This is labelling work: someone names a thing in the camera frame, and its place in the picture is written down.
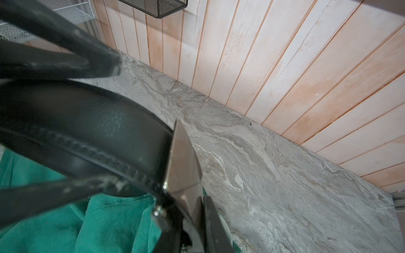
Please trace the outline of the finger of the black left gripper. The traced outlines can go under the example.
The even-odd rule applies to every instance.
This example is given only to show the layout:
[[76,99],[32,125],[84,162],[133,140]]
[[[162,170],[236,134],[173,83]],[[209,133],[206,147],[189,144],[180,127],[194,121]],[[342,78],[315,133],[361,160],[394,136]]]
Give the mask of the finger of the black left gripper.
[[114,175],[30,184],[1,190],[1,228],[93,195],[119,194],[127,182]]
[[42,39],[67,49],[57,53],[1,41],[1,79],[91,79],[118,76],[121,55],[73,25]]

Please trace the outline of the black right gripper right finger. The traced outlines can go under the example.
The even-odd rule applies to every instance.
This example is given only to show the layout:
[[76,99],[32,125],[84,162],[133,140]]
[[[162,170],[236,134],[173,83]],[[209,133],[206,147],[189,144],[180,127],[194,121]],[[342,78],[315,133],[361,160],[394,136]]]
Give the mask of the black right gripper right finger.
[[206,253],[234,253],[233,244],[210,196],[204,196]]

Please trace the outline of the green trousers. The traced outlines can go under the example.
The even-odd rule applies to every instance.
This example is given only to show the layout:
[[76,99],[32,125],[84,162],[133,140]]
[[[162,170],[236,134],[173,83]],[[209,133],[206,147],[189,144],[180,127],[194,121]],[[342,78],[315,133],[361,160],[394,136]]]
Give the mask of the green trousers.
[[161,230],[150,195],[82,199],[1,230],[3,253],[150,253]]

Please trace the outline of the black leather belt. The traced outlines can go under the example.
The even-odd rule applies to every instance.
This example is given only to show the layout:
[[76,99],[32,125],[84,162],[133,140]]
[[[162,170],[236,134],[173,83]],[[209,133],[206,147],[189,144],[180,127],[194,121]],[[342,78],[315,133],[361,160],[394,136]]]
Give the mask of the black leather belt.
[[1,85],[1,144],[67,179],[114,175],[200,227],[202,172],[184,125],[119,94],[64,80]]

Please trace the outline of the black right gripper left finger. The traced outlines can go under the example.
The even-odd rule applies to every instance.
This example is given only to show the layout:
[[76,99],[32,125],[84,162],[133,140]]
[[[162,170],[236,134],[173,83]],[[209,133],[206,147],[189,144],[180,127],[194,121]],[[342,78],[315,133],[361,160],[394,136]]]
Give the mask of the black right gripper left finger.
[[180,253],[183,216],[174,205],[155,205],[151,217],[161,230],[153,253]]

